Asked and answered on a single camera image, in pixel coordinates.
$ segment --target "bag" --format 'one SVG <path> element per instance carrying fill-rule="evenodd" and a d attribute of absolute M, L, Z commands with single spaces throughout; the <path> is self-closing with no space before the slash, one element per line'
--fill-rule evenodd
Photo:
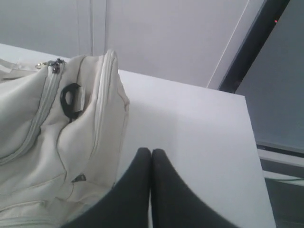
<path fill-rule="evenodd" d="M 0 227 L 62 225 L 116 179 L 129 111 L 116 54 L 0 65 Z"/>

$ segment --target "white table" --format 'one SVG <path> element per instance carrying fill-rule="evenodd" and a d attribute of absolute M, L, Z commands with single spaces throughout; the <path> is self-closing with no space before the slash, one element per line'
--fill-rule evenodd
<path fill-rule="evenodd" d="M 53 55 L 0 44 L 8 61 Z M 164 149 L 180 176 L 240 228 L 275 228 L 243 96 L 120 71 L 130 119 L 117 178 L 139 147 Z"/>

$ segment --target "black handle loop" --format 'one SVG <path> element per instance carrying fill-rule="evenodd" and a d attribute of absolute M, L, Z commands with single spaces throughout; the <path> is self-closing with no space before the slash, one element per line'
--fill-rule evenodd
<path fill-rule="evenodd" d="M 74 112 L 75 98 L 79 87 L 80 85 L 78 85 L 77 83 L 72 83 L 64 87 L 63 90 L 61 91 L 61 96 L 60 96 L 61 107 L 64 114 L 68 118 L 70 118 L 70 122 L 72 122 L 73 119 L 76 119 L 80 114 L 80 111 Z M 71 94 L 71 104 L 67 103 L 67 99 L 66 99 L 67 93 Z"/>

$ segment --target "white bag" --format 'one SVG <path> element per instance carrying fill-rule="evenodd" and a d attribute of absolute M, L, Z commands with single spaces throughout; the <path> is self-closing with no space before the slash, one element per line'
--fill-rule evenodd
<path fill-rule="evenodd" d="M 58 227 L 115 182 L 129 109 L 116 54 L 0 65 L 0 227 Z"/>

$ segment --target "tabletop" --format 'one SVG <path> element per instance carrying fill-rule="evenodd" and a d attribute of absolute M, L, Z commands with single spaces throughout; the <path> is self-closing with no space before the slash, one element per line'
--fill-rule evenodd
<path fill-rule="evenodd" d="M 36 63 L 56 56 L 0 44 L 0 57 Z M 118 179 L 139 147 L 161 148 L 224 218 L 240 228 L 276 227 L 243 96 L 122 70 L 120 76 L 130 114 Z"/>

